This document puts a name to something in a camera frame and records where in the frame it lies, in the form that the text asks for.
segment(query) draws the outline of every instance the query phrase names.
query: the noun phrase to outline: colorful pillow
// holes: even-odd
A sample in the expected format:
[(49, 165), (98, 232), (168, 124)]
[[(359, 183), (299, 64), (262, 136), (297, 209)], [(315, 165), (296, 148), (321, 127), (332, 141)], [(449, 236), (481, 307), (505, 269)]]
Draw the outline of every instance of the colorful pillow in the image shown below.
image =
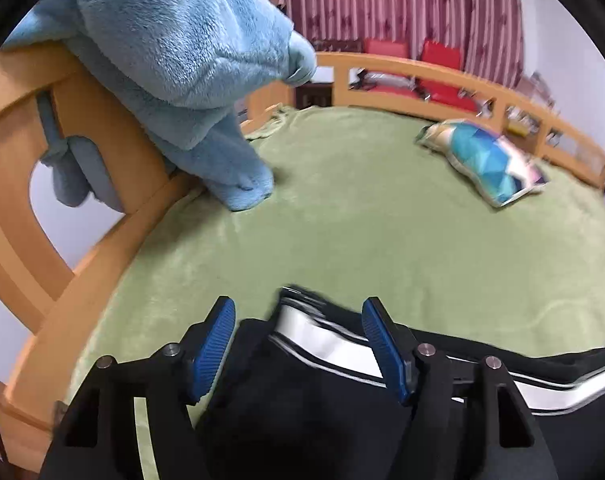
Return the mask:
[(547, 184), (543, 172), (504, 136), (465, 120), (448, 120), (424, 128), (416, 142), (444, 153), (449, 163), (470, 178), (487, 202), (505, 206)]

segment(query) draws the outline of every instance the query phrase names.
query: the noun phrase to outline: green blanket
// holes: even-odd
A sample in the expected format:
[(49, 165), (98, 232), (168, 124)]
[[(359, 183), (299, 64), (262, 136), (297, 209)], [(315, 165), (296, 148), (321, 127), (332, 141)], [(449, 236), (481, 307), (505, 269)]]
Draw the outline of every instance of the green blanket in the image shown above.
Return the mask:
[(72, 391), (102, 354), (132, 360), (179, 340), (218, 295), (240, 319), (265, 317), (287, 283), (358, 310), (379, 296), (396, 322), (529, 356), (604, 346), (602, 195), (545, 166), (544, 193), (495, 210), (414, 144), (426, 124), (281, 112), (256, 141), (273, 196), (238, 213), (208, 195), (177, 203), (119, 283)]

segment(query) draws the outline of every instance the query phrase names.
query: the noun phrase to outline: white wall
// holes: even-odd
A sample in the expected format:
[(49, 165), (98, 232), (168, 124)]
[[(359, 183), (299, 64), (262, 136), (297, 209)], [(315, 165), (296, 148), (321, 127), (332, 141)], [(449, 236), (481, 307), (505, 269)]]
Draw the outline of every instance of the white wall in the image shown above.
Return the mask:
[[(45, 234), (72, 269), (122, 217), (91, 195), (77, 208), (62, 205), (54, 195), (52, 170), (42, 164), (34, 168), (29, 195)], [(0, 301), (0, 380), (4, 383), (28, 337), (29, 330)]]
[(525, 74), (538, 70), (561, 117), (605, 149), (605, 58), (558, 0), (522, 0)]

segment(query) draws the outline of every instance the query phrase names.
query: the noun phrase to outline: blue gripper pad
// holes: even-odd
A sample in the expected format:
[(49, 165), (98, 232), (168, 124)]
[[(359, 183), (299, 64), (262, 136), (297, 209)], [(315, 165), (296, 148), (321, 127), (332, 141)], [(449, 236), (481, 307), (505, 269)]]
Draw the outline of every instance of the blue gripper pad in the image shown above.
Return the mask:
[(227, 345), (236, 324), (236, 306), (230, 298), (218, 298), (203, 324), (207, 329), (204, 342), (191, 364), (192, 402), (198, 402), (214, 384)]
[(416, 390), (417, 370), (411, 349), (378, 298), (363, 303), (362, 323), (387, 389), (406, 406)]

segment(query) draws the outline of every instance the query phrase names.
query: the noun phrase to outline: black fabric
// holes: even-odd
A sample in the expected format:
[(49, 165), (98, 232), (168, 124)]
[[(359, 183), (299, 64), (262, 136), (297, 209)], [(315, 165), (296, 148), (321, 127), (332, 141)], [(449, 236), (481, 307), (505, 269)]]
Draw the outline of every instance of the black fabric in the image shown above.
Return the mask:
[[(327, 320), (342, 325), (357, 335), (365, 335), (359, 313), (342, 308), (317, 293), (292, 285), (292, 288), (294, 287), (303, 291), (308, 298), (313, 298), (315, 307), (326, 316)], [(431, 343), (436, 348), (446, 351), (451, 357), (477, 362), (485, 356), (494, 355), (500, 358), (507, 368), (514, 373), (536, 377), (552, 383), (572, 384), (593, 372), (605, 368), (605, 348), (531, 358), (477, 341), (433, 332), (423, 332), (413, 328), (411, 331), (420, 342)]]
[[(333, 304), (318, 310), (361, 335), (355, 312)], [(281, 349), (270, 338), (279, 313), (278, 306), (268, 321), (241, 322), (196, 425), (212, 478), (386, 479), (411, 409), (385, 388), (314, 368)], [(536, 418), (559, 480), (605, 480), (605, 394), (573, 413)], [(465, 405), (452, 400), (449, 440), (459, 465), (464, 421)]]
[(385, 388), (304, 364), (268, 332), (241, 322), (196, 425), (212, 478), (385, 479), (411, 410)]

